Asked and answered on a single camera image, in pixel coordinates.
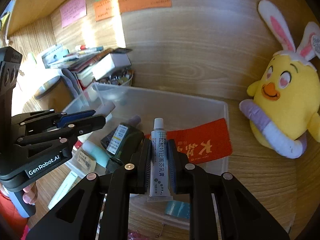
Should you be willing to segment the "left hand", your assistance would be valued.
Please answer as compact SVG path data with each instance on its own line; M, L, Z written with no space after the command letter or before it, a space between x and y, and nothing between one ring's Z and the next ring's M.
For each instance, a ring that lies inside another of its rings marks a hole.
M37 201L38 190L37 190L36 182L33 182L32 184L25 187L23 191L24 191L23 201L26 204L32 205Z

